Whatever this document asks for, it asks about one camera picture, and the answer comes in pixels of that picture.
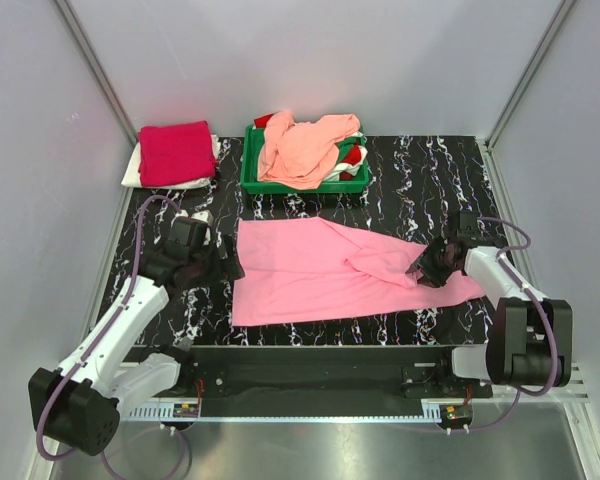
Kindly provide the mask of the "pink t shirt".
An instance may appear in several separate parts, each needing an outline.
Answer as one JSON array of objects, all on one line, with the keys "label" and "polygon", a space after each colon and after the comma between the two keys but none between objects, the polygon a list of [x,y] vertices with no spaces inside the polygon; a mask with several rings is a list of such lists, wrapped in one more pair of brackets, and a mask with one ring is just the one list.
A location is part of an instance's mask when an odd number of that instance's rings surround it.
[{"label": "pink t shirt", "polygon": [[421,244],[320,217],[242,220],[231,320],[255,327],[336,320],[459,305],[483,296],[456,272],[445,286],[418,282],[409,268]]}]

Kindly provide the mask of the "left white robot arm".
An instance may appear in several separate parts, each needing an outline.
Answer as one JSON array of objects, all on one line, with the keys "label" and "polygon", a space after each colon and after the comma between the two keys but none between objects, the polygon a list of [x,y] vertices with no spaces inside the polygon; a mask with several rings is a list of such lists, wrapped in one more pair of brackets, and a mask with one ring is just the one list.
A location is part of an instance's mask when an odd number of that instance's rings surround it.
[{"label": "left white robot arm", "polygon": [[216,235],[203,211],[179,215],[168,237],[139,264],[120,296],[82,343],[55,369],[38,369],[28,383],[36,446],[46,459],[47,438],[90,456],[103,452],[121,419],[163,392],[188,394],[195,386],[188,343],[153,347],[141,362],[121,364],[149,323],[182,293],[243,278],[232,236]]}]

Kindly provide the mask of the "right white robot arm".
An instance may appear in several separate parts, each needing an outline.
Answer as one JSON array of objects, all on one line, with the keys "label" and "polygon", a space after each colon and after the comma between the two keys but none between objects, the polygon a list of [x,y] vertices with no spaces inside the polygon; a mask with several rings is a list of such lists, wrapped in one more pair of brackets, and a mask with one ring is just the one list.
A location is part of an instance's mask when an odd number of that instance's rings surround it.
[{"label": "right white robot arm", "polygon": [[495,310],[482,358],[456,347],[451,362],[434,371],[434,384],[446,396],[466,389],[470,379],[510,386],[542,396],[571,380],[573,310],[535,288],[509,254],[531,246],[514,223],[460,210],[448,217],[444,233],[412,262],[406,273],[429,288],[442,288],[454,276],[477,283]]}]

